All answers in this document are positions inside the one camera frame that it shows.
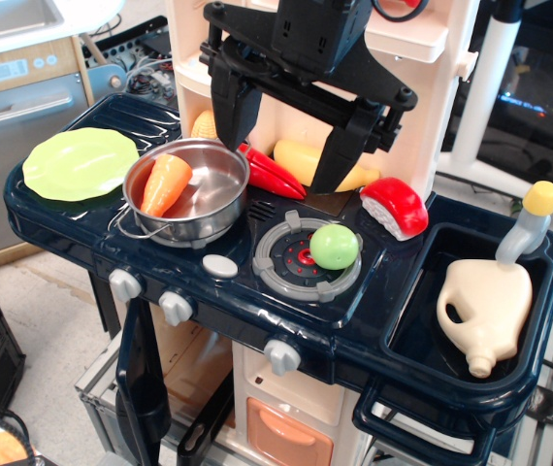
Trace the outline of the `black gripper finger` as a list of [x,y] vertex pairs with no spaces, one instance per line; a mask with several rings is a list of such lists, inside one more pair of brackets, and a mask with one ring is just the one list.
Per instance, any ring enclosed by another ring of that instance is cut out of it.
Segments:
[[217,136],[236,150],[257,122],[262,93],[245,76],[224,62],[212,69],[211,101]]
[[335,126],[326,140],[315,170],[310,191],[314,194],[335,192],[358,162],[363,152],[374,152],[381,137],[374,133],[384,106],[356,103],[344,124]]

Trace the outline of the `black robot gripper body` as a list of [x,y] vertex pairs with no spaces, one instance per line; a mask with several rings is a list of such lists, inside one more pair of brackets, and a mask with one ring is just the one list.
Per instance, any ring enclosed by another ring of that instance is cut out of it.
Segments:
[[281,1],[274,12],[214,1],[203,10],[201,60],[210,76],[224,62],[262,95],[332,127],[344,126],[356,103],[383,105],[376,150],[389,151],[417,96],[368,50],[372,10],[369,1]]

